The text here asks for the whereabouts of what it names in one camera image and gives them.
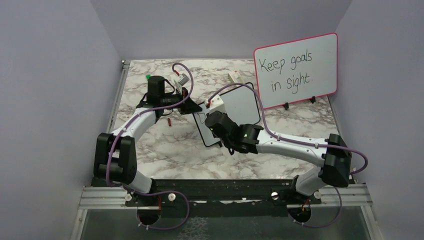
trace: black whiteboard clip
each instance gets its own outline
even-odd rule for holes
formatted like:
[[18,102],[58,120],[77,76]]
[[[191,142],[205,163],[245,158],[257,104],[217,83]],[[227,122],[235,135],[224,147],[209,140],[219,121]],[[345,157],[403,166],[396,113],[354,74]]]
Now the black whiteboard clip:
[[289,109],[289,103],[288,102],[284,103],[282,106],[284,107],[285,110]]

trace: purple wall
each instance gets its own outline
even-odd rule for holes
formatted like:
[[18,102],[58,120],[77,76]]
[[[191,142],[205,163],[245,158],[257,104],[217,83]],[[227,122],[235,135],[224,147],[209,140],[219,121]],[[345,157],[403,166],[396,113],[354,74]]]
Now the purple wall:
[[124,59],[253,58],[336,30],[351,0],[91,0]]
[[120,63],[89,0],[0,1],[0,239],[69,239]]
[[359,179],[387,240],[422,239],[423,13],[422,0],[353,0],[336,30],[339,86],[331,100],[347,144],[369,157]]

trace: pink whiteboard frame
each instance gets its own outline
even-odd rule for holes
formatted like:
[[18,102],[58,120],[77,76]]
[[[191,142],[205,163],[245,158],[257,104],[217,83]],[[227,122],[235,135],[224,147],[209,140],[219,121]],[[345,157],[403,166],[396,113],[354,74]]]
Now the pink whiteboard frame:
[[[339,35],[337,35],[337,33],[335,33],[335,32],[330,32],[330,33],[325,33],[325,34],[321,34],[321,35],[317,35],[317,36],[305,37],[305,38],[301,38],[301,39],[297,39],[297,40],[293,40],[293,41],[286,41],[286,42],[282,42],[282,43],[272,44],[272,45],[268,45],[268,46],[261,46],[261,47],[256,48],[253,51],[253,61],[254,61],[254,73],[256,75],[257,93],[259,94],[259,97],[261,96],[261,92],[260,92],[260,89],[261,88],[259,87],[258,74],[257,74],[257,71],[258,70],[256,68],[256,58],[255,58],[256,50],[258,50],[258,49],[264,49],[264,48],[269,48],[269,47],[273,47],[273,46],[277,46],[277,45],[282,45],[282,44],[289,44],[289,43],[293,43],[293,42],[297,42],[297,41],[302,41],[302,40],[306,40],[306,39],[318,38],[318,37],[327,36],[327,35],[331,35],[331,34],[334,34],[336,36],[336,39],[337,39],[337,46],[336,46],[337,47],[337,52],[336,52],[337,66],[336,66],[336,70],[335,70],[336,71],[336,86],[335,86],[335,91],[334,92],[327,93],[327,94],[315,96],[315,97],[317,98],[317,97],[322,97],[322,96],[327,96],[327,95],[334,94],[337,91],[337,87],[339,85]],[[309,100],[309,99],[310,98],[300,99],[300,100],[297,100],[297,101],[289,102],[289,104],[297,103],[297,102],[301,102],[301,101],[305,101],[305,100]],[[284,104],[286,104],[286,103],[278,104],[278,105],[275,105],[275,106],[265,107],[264,109],[271,109],[271,108],[283,106]]]

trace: white marble countertop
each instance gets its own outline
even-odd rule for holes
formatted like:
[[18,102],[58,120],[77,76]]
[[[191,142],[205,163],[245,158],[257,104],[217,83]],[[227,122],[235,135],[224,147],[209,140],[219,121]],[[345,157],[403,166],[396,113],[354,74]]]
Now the white marble countertop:
[[[162,59],[133,60],[129,67],[114,128],[120,127],[134,112],[147,91],[146,75],[171,76],[175,62],[185,64],[194,77],[191,98],[200,103],[214,90],[230,83],[227,73],[238,70],[256,88],[252,59]],[[185,70],[176,66],[176,70]],[[327,97],[316,103],[303,101],[265,111],[270,129],[295,136],[327,138],[337,134]],[[312,168],[310,163],[274,154],[230,155],[225,147],[205,147],[191,114],[177,111],[159,121],[136,143],[138,170],[157,179],[281,179],[293,178]]]

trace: screw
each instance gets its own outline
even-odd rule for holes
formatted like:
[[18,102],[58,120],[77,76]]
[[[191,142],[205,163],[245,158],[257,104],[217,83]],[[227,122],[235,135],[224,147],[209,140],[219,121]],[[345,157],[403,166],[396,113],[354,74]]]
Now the screw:
[[321,192],[316,191],[316,192],[314,192],[314,193],[313,193],[313,196],[314,196],[316,199],[321,199]]
[[126,202],[129,202],[129,201],[131,201],[131,199],[133,199],[133,196],[131,196],[131,194],[127,193],[125,195],[124,199],[125,199]]
[[274,199],[274,200],[277,200],[277,199],[278,199],[278,193],[277,193],[277,192],[275,192],[275,191],[273,191],[273,192],[271,193],[271,198],[272,198],[272,199]]
[[174,194],[174,193],[170,193],[170,194],[168,195],[168,199],[169,199],[171,202],[172,202],[172,201],[174,201],[176,197],[177,197],[177,196],[175,196],[175,194]]

